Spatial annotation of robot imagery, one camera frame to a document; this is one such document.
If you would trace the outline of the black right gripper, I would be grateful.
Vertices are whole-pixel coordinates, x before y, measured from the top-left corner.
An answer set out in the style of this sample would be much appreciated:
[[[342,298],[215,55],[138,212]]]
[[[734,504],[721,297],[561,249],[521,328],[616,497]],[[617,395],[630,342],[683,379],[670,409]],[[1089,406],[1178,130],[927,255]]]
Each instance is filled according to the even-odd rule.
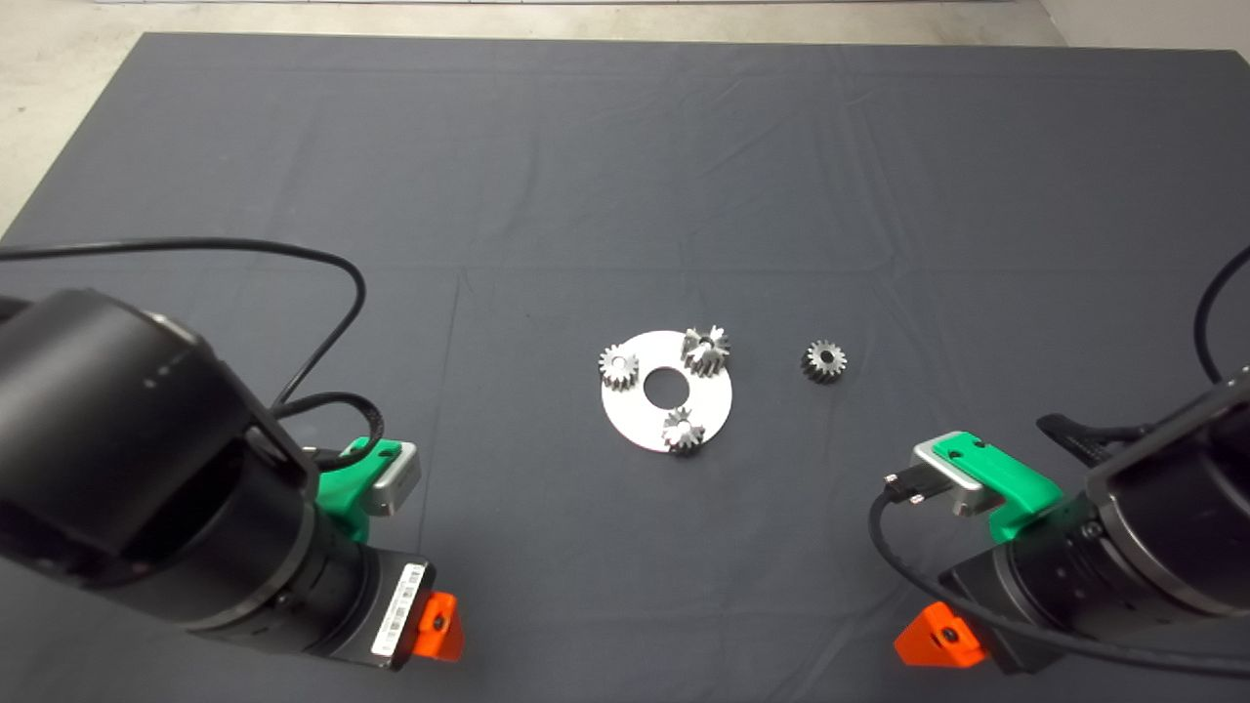
[[[1050,624],[1018,584],[1005,549],[986,549],[960,560],[942,570],[938,582],[1000,617],[1039,627]],[[1004,675],[1038,675],[1062,659],[1061,650],[990,628],[981,620],[972,620],[969,627],[942,600],[919,610],[895,637],[894,650],[902,664],[921,668],[968,669],[990,658]]]

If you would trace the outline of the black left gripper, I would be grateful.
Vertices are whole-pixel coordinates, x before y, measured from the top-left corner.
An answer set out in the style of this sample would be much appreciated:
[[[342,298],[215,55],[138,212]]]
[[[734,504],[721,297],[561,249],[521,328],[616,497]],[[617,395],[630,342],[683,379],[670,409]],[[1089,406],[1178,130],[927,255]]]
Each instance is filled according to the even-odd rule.
[[[421,555],[366,547],[366,579],[348,637],[345,663],[398,670],[414,657],[460,662],[465,635],[459,600],[432,593],[435,565]]]

